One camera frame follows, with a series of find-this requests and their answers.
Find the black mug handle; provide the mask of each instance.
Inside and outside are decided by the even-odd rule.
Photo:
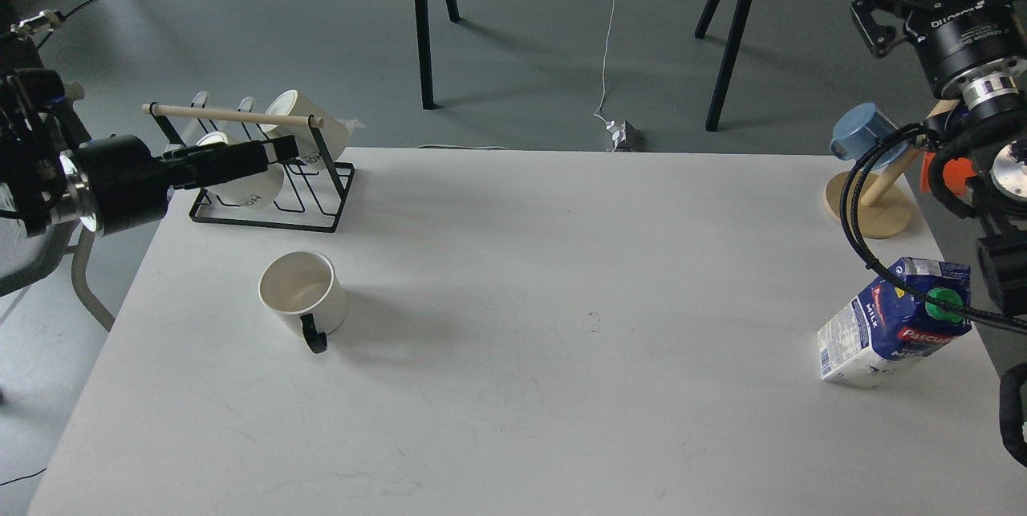
[[[1020,398],[1020,386],[1024,381],[1027,381],[1027,364],[1010,368],[998,381],[998,429],[1010,455],[1027,467],[1023,401]]]
[[[307,347],[314,354],[320,354],[328,348],[328,336],[318,332],[314,325],[313,314],[300,316],[300,323],[303,325],[303,339],[307,341]]]

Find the mug rack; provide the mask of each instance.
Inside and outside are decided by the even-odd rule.
[[[288,124],[306,126],[317,144],[321,160],[333,160],[319,128],[324,125],[322,119],[313,115],[302,117],[252,113],[252,106],[253,99],[246,98],[235,111],[204,106],[175,107],[157,103],[144,105],[143,110],[154,118],[172,147],[185,146],[186,142],[168,120],[168,116],[190,117],[203,133],[220,131],[230,137],[233,134],[226,131],[231,126],[228,123],[237,122],[241,125],[246,141],[254,141],[255,137],[269,139],[261,130],[260,123]],[[282,161],[280,164],[284,168],[286,181],[271,206],[252,210],[227,204],[218,195],[201,188],[189,210],[190,219],[197,223],[334,233],[339,227],[349,187],[356,174],[352,163],[335,162],[324,171],[313,170],[296,159]]]

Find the wooden mug stand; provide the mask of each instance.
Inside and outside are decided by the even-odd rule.
[[[958,104],[958,101],[940,101],[927,118],[951,111]],[[895,186],[895,183],[920,154],[919,149],[907,149],[880,175],[870,173],[867,182],[863,184],[863,191],[853,194],[860,197],[860,230],[865,237],[871,239],[895,237],[909,226],[913,218],[913,202]],[[841,189],[846,177],[848,177],[847,172],[834,176],[824,190],[824,206],[839,223]]]

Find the orange part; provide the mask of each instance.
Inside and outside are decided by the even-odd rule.
[[[923,167],[920,168],[921,193],[930,192],[930,185],[927,184],[927,168],[930,167],[930,161],[933,160],[935,160],[934,153],[924,153]],[[942,172],[942,177],[945,178],[945,186],[953,191],[957,197],[966,194],[966,180],[975,175],[977,174],[974,173],[974,164],[966,158],[952,159],[945,163],[945,171]]]

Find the blue cup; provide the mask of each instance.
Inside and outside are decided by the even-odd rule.
[[[899,125],[873,103],[863,103],[842,115],[832,133],[831,151],[842,160],[855,160],[874,147],[877,140],[883,140],[899,130]],[[886,167],[899,158],[909,146],[905,143],[888,150],[877,160],[874,169]]]

